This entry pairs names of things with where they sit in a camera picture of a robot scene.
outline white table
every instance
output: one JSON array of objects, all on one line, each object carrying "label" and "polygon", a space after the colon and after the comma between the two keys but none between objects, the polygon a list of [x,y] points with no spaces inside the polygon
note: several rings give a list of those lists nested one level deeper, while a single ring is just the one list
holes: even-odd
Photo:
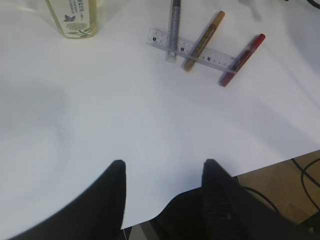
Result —
[{"label": "white table", "polygon": [[226,87],[221,72],[166,63],[145,44],[168,27],[170,0],[98,1],[99,33],[63,38],[44,1],[0,1],[0,239],[127,165],[123,227],[201,184],[215,158],[238,175],[320,147],[320,11],[305,0],[182,0],[180,35],[236,56],[267,38]]}]

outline pen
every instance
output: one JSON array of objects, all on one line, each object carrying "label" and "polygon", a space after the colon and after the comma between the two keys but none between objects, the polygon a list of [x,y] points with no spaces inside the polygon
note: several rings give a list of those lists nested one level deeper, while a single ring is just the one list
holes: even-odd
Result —
[{"label": "pen", "polygon": [[[195,49],[192,51],[190,54],[194,58],[199,58],[203,50],[206,48],[206,45],[210,41],[211,37],[214,35],[215,31],[218,29],[219,24],[221,23],[222,19],[225,16],[224,11],[220,11],[217,16],[214,18],[212,23],[209,25],[205,33],[203,34],[202,38],[200,39],[199,43],[196,45]],[[188,59],[184,66],[183,69],[186,72],[189,72],[193,66],[195,65],[196,61],[193,59]]]},{"label": "pen", "polygon": [[[173,50],[178,49],[178,38],[179,38],[179,25],[180,25],[180,11],[181,11],[181,0],[173,0],[171,9],[171,19],[169,26],[169,39],[168,47]],[[168,51],[166,60],[168,62],[175,62],[177,55],[174,52]]]},{"label": "pen", "polygon": [[222,87],[225,87],[230,83],[233,77],[237,74],[237,72],[243,67],[243,65],[247,62],[247,60],[254,54],[254,52],[258,49],[258,47],[262,44],[262,42],[266,39],[266,35],[260,34],[255,37],[251,43],[245,48],[245,50],[240,53],[240,55],[235,59],[233,65],[231,65],[230,70],[236,72],[226,72],[221,78],[219,84]]}]

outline wooden floor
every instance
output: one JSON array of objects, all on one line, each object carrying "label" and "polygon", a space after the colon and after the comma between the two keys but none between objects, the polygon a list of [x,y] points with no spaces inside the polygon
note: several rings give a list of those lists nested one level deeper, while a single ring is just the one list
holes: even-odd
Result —
[{"label": "wooden floor", "polygon": [[[304,168],[318,158],[320,158],[320,150],[297,157],[295,160]],[[307,172],[320,183],[320,162],[312,165]],[[245,173],[238,176],[238,179],[242,186],[256,189],[264,194],[276,205],[284,217],[297,224],[317,212],[302,187],[301,171],[291,160]],[[304,182],[310,196],[320,206],[320,189],[306,176]],[[269,206],[261,197],[257,195],[255,197]]]}]

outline bottle label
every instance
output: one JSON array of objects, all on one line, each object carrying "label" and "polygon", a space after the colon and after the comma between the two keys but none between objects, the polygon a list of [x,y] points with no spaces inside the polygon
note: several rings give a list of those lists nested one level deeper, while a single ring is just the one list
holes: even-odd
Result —
[{"label": "bottle label", "polygon": [[89,0],[49,0],[66,37],[91,36]]}]

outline transparent ruler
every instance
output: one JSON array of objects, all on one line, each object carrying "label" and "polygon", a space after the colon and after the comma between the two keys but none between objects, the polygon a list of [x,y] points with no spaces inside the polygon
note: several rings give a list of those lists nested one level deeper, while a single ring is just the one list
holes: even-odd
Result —
[{"label": "transparent ruler", "polygon": [[157,49],[173,52],[183,58],[193,59],[196,62],[224,72],[236,74],[232,66],[237,64],[237,58],[229,56],[212,48],[205,48],[199,58],[190,56],[196,46],[195,42],[179,37],[177,49],[168,47],[168,32],[158,28],[151,28],[146,43]]}]

